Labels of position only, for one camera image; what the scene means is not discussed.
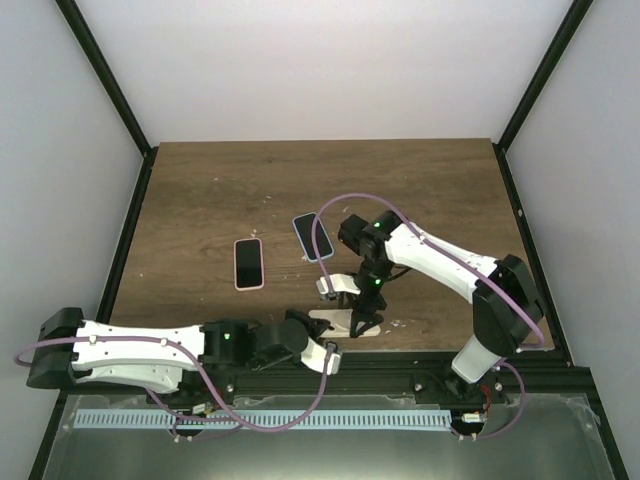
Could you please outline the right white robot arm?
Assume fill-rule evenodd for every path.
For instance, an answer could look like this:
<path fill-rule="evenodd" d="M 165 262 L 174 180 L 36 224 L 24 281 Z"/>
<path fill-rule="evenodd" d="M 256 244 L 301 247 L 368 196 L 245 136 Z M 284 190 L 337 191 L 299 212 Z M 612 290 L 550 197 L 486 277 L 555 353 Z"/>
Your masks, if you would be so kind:
<path fill-rule="evenodd" d="M 358 338 L 383 321 L 382 287 L 396 267 L 419 272 L 459 294 L 472 307 L 473 333 L 444 377 L 447 396 L 472 399 L 480 380 L 498 362 L 524 349 L 546 308 L 522 259 L 475 254 L 428 234 L 415 223 L 385 211 L 369 222 L 352 214 L 338 230 L 339 241 L 361 257 L 357 272 L 334 275 L 333 289 L 351 312 L 349 335 Z"/>

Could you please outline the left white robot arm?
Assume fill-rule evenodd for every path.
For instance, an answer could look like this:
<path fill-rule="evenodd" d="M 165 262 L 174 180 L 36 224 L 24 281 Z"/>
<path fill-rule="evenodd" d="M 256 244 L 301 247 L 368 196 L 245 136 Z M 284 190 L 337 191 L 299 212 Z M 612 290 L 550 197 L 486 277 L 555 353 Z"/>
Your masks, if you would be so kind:
<path fill-rule="evenodd" d="M 66 307 L 45 321 L 27 385 L 66 389 L 99 382 L 142 387 L 196 402 L 210 377 L 259 371 L 284 361 L 338 372 L 337 346 L 323 340 L 328 321 L 289 310 L 278 324 L 223 318 L 203 325 L 139 328 L 103 324 Z"/>

